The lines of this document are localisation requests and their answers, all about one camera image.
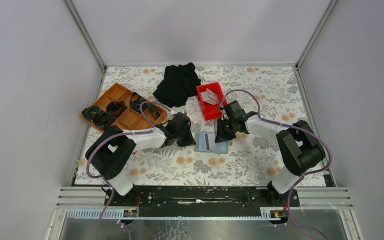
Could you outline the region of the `floral table mat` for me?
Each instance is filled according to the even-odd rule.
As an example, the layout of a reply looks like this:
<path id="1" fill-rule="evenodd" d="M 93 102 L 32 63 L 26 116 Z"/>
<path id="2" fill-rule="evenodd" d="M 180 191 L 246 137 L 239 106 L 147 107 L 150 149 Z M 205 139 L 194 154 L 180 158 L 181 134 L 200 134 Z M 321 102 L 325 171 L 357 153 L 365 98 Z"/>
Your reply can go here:
<path id="1" fill-rule="evenodd" d="M 292 66 L 196 66 L 195 72 L 202 84 L 219 82 L 224 93 L 234 89 L 252 93 L 264 118 L 288 124 L 309 121 Z M 100 96 L 119 83 L 155 101 L 152 93 L 164 73 L 164 66 L 110 66 Z M 252 97 L 244 92 L 231 93 L 226 99 L 237 100 L 246 112 L 257 111 Z M 200 132 L 215 133 L 216 121 L 205 121 L 196 97 L 176 111 L 190 115 L 194 137 Z M 105 184 L 86 173 L 86 151 L 100 136 L 96 129 L 89 129 L 73 185 Z M 173 144 L 138 151 L 128 160 L 123 175 L 136 185 L 266 186 L 284 166 L 277 142 L 261 136 L 237 133 L 225 154 L 197 152 L 194 147 Z"/>

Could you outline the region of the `grey-green card holder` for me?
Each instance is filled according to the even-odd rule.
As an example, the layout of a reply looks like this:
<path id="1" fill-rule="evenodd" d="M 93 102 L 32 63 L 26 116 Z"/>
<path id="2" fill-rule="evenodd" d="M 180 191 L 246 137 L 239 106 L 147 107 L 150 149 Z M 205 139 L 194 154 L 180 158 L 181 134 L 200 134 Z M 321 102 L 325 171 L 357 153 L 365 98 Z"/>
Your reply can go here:
<path id="1" fill-rule="evenodd" d="M 195 134 L 194 140 L 196 142 L 194 151 L 201 153 L 227 154 L 229 147 L 232 145 L 232 141 L 216 143 L 216 134 L 214 132 L 199 131 Z"/>

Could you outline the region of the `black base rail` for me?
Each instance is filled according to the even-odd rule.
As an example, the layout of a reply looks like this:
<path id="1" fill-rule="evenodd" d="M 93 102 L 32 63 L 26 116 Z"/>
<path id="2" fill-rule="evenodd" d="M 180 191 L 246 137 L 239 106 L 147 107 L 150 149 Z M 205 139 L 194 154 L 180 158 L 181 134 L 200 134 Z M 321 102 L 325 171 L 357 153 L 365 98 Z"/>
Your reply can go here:
<path id="1" fill-rule="evenodd" d="M 197 187 L 197 186 L 139 186 L 126 195 L 110 189 L 105 201 L 111 207 L 132 207 L 139 217 L 176 218 L 252 218 L 262 217 L 263 211 L 274 208 L 273 218 L 284 218 L 288 207 L 299 207 L 296 190 L 277 194 L 265 187 Z"/>

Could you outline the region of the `wooden divided organizer tray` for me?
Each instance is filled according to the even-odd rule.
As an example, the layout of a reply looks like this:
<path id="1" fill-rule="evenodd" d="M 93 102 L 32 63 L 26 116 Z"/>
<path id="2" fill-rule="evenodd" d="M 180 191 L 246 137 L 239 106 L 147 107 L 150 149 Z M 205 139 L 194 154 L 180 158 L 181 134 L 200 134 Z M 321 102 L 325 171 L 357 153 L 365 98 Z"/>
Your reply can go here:
<path id="1" fill-rule="evenodd" d="M 161 124 L 166 119 L 168 116 L 166 110 L 158 105 L 154 105 L 160 113 L 158 119 L 154 119 L 149 109 L 144 110 L 143 113 L 138 113 L 130 108 L 130 99 L 133 92 L 123 85 L 115 83 L 92 105 L 100 107 L 102 112 L 111 113 L 115 117 L 115 121 L 111 126 L 117 126 L 122 130 L 148 129 L 151 124 Z M 102 133 L 105 131 L 97 128 L 92 121 L 88 121 L 82 116 L 81 118 L 98 131 Z"/>

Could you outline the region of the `black cloth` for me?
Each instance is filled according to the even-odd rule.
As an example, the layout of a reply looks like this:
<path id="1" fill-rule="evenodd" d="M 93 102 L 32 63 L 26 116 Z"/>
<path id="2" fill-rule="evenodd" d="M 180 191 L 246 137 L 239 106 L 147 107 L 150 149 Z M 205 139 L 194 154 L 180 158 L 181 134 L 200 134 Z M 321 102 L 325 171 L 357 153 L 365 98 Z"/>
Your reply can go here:
<path id="1" fill-rule="evenodd" d="M 188 98 L 198 94 L 197 86 L 201 85 L 201 79 L 195 70 L 196 66 L 192 62 L 166 66 L 163 80 L 158 84 L 153 96 L 170 108 L 184 106 Z"/>

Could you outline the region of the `rolled dark patterned tie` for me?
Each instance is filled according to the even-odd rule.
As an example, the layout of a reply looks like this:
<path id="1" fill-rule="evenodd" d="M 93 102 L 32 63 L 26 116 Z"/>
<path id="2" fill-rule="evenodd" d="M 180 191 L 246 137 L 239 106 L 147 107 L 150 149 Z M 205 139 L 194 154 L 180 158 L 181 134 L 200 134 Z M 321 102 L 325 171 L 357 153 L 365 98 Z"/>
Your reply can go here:
<path id="1" fill-rule="evenodd" d="M 101 108 L 96 105 L 90 105 L 84 108 L 81 112 L 81 116 L 86 120 L 92 122 L 96 115 L 99 115 L 102 112 Z"/>

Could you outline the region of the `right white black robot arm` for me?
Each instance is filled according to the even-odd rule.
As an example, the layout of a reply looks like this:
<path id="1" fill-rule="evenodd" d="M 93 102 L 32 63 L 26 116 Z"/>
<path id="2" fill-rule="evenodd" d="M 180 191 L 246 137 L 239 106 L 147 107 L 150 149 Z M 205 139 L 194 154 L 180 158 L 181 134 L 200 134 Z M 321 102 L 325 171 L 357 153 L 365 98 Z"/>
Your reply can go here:
<path id="1" fill-rule="evenodd" d="M 281 205 L 300 177 L 326 157 L 320 139 L 304 120 L 288 125 L 262 119 L 255 111 L 245 112 L 236 100 L 219 109 L 222 116 L 217 120 L 217 143 L 231 141 L 237 133 L 260 136 L 277 143 L 284 166 L 267 185 L 266 198 L 273 206 Z"/>

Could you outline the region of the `credit cards stack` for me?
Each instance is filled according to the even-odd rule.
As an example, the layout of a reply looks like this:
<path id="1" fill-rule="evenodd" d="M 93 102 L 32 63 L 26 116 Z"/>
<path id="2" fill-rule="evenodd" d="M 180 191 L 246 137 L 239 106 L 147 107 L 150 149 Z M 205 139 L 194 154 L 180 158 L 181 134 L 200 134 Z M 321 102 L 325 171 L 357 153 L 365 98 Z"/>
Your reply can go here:
<path id="1" fill-rule="evenodd" d="M 202 101 L 210 105 L 218 105 L 220 103 L 218 94 L 206 88 L 200 93 Z"/>

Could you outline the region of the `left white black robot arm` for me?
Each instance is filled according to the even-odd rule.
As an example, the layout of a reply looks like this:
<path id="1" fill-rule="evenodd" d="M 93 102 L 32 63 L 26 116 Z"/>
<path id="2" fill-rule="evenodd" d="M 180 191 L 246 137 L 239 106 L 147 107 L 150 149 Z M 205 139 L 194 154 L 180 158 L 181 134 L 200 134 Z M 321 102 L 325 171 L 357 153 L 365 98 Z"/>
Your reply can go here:
<path id="1" fill-rule="evenodd" d="M 196 144 L 191 132 L 191 120 L 178 112 L 166 124 L 142 130 L 122 130 L 112 125 L 86 151 L 86 168 L 94 167 L 116 192 L 116 199 L 124 206 L 135 200 L 134 184 L 122 173 L 132 153 L 177 144 L 178 147 Z"/>

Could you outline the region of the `red plastic bin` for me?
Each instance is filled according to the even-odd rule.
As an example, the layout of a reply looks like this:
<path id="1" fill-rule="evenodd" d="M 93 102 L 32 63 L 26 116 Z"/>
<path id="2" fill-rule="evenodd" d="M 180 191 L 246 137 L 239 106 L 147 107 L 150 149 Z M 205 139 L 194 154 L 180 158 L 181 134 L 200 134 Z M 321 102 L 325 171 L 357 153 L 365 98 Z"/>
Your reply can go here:
<path id="1" fill-rule="evenodd" d="M 220 118 L 222 112 L 219 104 L 224 97 L 221 85 L 218 82 L 198 85 L 196 91 L 204 119 L 209 121 Z"/>

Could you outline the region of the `white card with black stripe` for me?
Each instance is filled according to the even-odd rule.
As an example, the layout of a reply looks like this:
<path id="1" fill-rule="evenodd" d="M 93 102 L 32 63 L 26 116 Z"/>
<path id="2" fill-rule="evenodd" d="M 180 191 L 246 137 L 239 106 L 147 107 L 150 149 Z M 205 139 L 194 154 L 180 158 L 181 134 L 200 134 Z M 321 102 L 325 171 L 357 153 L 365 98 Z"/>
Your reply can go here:
<path id="1" fill-rule="evenodd" d="M 216 135 L 214 133 L 202 133 L 202 149 L 205 151 L 215 151 L 217 149 Z"/>

